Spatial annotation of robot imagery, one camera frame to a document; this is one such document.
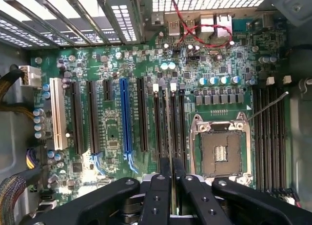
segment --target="blue pcie slot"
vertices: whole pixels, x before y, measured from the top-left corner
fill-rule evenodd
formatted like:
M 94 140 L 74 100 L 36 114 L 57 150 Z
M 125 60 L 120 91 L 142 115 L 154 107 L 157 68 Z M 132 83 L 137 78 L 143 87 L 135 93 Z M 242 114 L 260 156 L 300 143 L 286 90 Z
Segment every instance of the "blue pcie slot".
M 122 120 L 122 139 L 124 154 L 132 153 L 132 135 L 131 135 L 131 114 L 129 83 L 127 79 L 120 79 L 120 99 L 121 99 L 121 120 Z

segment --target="white pci slot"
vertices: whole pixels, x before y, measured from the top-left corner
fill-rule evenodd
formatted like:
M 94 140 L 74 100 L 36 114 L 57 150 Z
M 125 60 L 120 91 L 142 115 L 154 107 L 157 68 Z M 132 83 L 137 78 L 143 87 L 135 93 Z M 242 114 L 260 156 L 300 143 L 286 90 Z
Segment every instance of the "white pci slot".
M 59 78 L 50 78 L 53 137 L 55 150 L 67 148 L 66 118 L 64 93 L 62 89 L 62 80 Z

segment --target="motherboard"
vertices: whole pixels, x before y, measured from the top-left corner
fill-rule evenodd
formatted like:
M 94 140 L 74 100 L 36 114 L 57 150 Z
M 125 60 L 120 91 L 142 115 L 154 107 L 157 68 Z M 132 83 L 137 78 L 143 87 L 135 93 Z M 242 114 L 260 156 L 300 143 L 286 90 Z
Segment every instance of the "motherboard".
M 58 205 L 122 177 L 142 181 L 165 157 L 181 159 L 208 184 L 230 177 L 262 190 L 287 187 L 286 173 L 275 176 L 272 164 L 289 143 L 266 152 L 261 128 L 281 122 L 269 116 L 274 109 L 288 110 L 276 105 L 269 118 L 246 122 L 287 84 L 280 72 L 286 27 L 252 34 L 248 21 L 233 20 L 234 44 L 220 49 L 188 37 L 178 44 L 164 28 L 147 44 L 32 52 L 42 79 L 34 94 L 35 136 L 44 143 L 47 187 Z M 268 136 L 280 135 L 279 128 Z M 276 180 L 265 180 L 264 171 Z

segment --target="red wire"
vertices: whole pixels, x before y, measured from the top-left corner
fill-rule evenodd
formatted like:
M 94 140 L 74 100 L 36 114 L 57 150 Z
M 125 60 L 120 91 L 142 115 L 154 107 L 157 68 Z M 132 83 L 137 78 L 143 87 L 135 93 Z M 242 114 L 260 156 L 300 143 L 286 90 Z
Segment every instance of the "red wire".
M 179 43 L 180 43 L 181 41 L 183 41 L 184 38 L 185 38 L 188 34 L 192 35 L 193 38 L 194 38 L 197 42 L 199 42 L 199 43 L 205 45 L 206 47 L 224 47 L 224 46 L 226 46 L 226 45 L 232 40 L 232 33 L 231 33 L 231 30 L 230 30 L 229 28 L 225 27 L 225 26 L 201 24 L 201 25 L 196 25 L 196 26 L 194 26 L 194 27 L 192 27 L 192 28 L 190 29 L 190 28 L 186 25 L 185 21 L 183 20 L 183 16 L 182 16 L 181 12 L 179 11 L 179 8 L 178 8 L 178 6 L 177 6 L 177 4 L 176 4 L 176 1 L 175 1 L 175 0 L 171 0 L 171 1 L 172 1 L 173 5 L 174 5 L 176 14 L 178 15 L 178 17 L 179 17 L 179 19 L 180 19 L 180 21 L 181 21 L 181 23 L 182 23 L 184 29 L 187 31 L 187 33 L 179 40 Z M 224 42 L 223 44 L 208 44 L 208 43 L 206 43 L 205 41 L 203 41 L 201 38 L 198 38 L 195 34 L 193 34 L 193 30 L 194 30 L 194 29 L 196 29 L 196 28 L 198 28 L 198 27 L 203 27 L 203 26 L 210 26 L 210 27 L 213 27 L 213 28 L 223 28 L 223 29 L 227 30 L 227 32 L 230 34 L 230 38 L 229 38 L 229 40 L 227 40 L 227 41 Z

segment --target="black pcie slot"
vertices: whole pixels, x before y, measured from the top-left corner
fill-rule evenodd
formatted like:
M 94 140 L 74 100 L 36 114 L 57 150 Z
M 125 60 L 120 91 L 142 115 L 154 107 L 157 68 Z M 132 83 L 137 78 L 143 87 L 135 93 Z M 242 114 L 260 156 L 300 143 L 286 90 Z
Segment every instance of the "black pcie slot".
M 136 79 L 136 85 L 137 85 L 139 124 L 140 124 L 141 152 L 147 152 L 147 150 L 148 150 L 148 130 L 147 130 L 147 118 L 146 118 L 144 78 L 137 78 Z
M 173 156 L 175 158 L 179 157 L 179 149 L 178 149 L 178 129 L 176 124 L 176 93 L 171 93 L 170 96 L 170 110 L 171 110 L 171 133 L 172 133 L 172 146 L 173 146 Z
M 104 100 L 111 101 L 113 99 L 113 89 L 111 80 L 103 80 Z
M 72 105 L 72 128 L 73 128 L 73 140 L 76 150 L 76 154 L 81 155 L 84 153 L 84 141 L 83 141 L 83 127 L 82 127 L 82 108 L 81 97 L 78 82 L 72 82 L 70 84 L 71 93 L 71 105 Z
M 155 112 L 155 131 L 156 131 L 156 155 L 158 170 L 160 170 L 160 158 L 161 158 L 161 128 L 160 128 L 160 108 L 159 108 L 159 94 L 154 94 L 154 112 Z
M 87 100 L 91 154 L 100 152 L 99 129 L 98 129 L 98 103 L 95 81 L 87 81 Z
M 262 90 L 262 107 L 270 103 L 270 92 L 268 89 Z M 266 190 L 272 190 L 272 146 L 271 146 L 271 123 L 270 123 L 270 109 L 263 111 L 263 149 L 264 149 L 264 187 Z
M 275 87 L 268 88 L 270 93 L 270 102 L 273 102 L 277 99 L 277 90 Z M 271 106 L 269 108 L 269 112 L 271 114 L 270 122 L 271 122 L 271 146 L 272 146 L 272 182 L 273 182 L 273 189 L 280 188 L 280 170 L 279 170 L 279 143 L 278 143 L 278 127 L 279 123 L 277 120 L 277 116 L 279 116 L 277 110 L 277 104 Z
M 253 112 L 261 109 L 260 89 L 253 89 Z M 254 118 L 254 142 L 255 142 L 255 163 L 256 163 L 256 188 L 264 191 L 264 157 L 262 147 L 261 114 Z
M 180 144 L 181 144 L 181 158 L 184 169 L 186 169 L 186 135 L 185 135 L 185 111 L 184 111 L 184 90 L 179 92 L 179 120 L 180 120 Z
M 279 89 L 277 92 L 277 95 L 282 95 L 283 90 Z M 284 101 L 280 101 L 277 103 L 277 110 L 278 110 L 278 143 L 279 143 L 279 167 L 280 167 L 280 187 L 286 188 L 287 182 L 286 182 L 286 146 L 285 146 L 285 106 Z
M 161 152 L 161 156 L 163 158 L 168 156 L 169 147 L 168 147 L 168 135 L 167 135 L 167 113 L 166 113 L 166 95 L 165 90 L 162 90 L 162 134 L 163 134 L 163 149 Z

